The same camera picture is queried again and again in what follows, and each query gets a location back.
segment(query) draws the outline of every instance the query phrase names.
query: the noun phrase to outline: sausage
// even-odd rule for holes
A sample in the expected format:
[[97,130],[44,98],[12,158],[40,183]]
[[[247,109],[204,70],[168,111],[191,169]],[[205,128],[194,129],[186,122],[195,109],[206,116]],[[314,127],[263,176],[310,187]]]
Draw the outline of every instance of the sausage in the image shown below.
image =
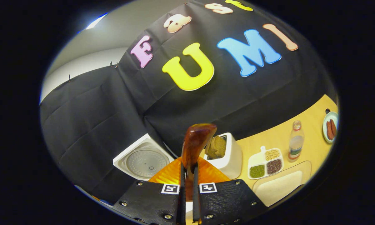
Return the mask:
[[329,140],[333,139],[333,133],[332,133],[332,127],[331,127],[330,121],[326,122],[326,134],[327,134]]
[[330,122],[331,122],[332,134],[333,134],[333,136],[336,136],[336,126],[335,126],[335,123],[333,122],[332,119],[330,120]]

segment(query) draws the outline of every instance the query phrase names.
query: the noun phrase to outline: plate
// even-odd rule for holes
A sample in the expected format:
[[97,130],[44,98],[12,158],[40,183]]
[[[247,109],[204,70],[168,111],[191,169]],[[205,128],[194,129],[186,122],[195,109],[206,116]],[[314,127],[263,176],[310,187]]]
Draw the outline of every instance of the plate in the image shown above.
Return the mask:
[[327,127],[326,127],[326,122],[329,121],[329,120],[333,120],[333,122],[335,123],[335,126],[336,126],[336,131],[338,130],[338,114],[335,113],[335,112],[329,112],[328,114],[326,114],[325,118],[323,119],[323,123],[322,123],[322,132],[323,132],[323,137],[325,138],[326,142],[328,143],[332,143],[333,141],[335,141],[335,138],[336,137],[333,137],[332,141],[328,139],[328,135],[327,135]]

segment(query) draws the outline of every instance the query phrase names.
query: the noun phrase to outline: yellow letter u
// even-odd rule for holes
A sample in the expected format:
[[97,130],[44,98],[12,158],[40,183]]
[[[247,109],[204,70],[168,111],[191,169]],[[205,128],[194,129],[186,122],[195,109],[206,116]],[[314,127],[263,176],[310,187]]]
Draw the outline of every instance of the yellow letter u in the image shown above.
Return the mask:
[[208,57],[199,49],[199,43],[193,43],[183,50],[184,55],[190,55],[199,64],[202,72],[197,77],[191,77],[179,63],[180,57],[173,57],[162,68],[168,73],[176,85],[184,91],[194,91],[208,83],[214,75],[214,66]]

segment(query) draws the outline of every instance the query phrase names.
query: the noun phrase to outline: white wall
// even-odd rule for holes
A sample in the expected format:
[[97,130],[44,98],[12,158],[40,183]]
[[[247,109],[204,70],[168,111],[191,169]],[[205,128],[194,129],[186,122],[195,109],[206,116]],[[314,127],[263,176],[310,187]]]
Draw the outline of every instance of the white wall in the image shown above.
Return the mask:
[[62,67],[59,67],[43,80],[40,102],[42,102],[53,89],[65,81],[68,81],[69,75],[73,78],[88,71],[109,66],[111,61],[112,64],[115,65],[126,50],[127,47],[120,47],[91,53],[69,61]]

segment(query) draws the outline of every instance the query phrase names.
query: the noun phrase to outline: grain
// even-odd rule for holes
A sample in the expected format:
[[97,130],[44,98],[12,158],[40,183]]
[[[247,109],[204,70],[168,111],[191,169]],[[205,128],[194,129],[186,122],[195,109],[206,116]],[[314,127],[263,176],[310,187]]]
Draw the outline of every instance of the grain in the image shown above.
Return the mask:
[[280,159],[277,159],[277,160],[274,160],[274,161],[271,161],[271,162],[267,163],[268,174],[276,173],[281,168],[282,168],[282,162],[281,162]]
[[252,178],[260,178],[265,174],[265,166],[259,165],[250,168],[250,176]]
[[274,149],[265,152],[265,160],[269,161],[279,156],[279,151]]

